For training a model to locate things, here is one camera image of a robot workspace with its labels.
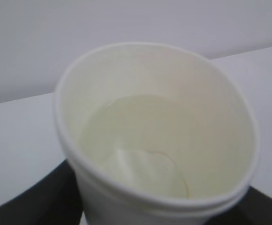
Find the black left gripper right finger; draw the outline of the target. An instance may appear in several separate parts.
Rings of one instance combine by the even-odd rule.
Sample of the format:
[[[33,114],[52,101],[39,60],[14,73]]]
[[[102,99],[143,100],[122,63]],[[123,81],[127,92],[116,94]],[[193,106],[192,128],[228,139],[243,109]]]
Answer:
[[[251,187],[229,211],[210,219],[208,225],[272,225],[272,198]]]

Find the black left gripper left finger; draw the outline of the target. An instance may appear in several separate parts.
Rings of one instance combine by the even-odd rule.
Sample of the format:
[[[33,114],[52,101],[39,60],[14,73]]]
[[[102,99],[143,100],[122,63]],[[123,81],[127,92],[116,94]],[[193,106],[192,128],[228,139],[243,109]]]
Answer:
[[[82,203],[64,161],[36,185],[0,206],[0,225],[78,225]]]

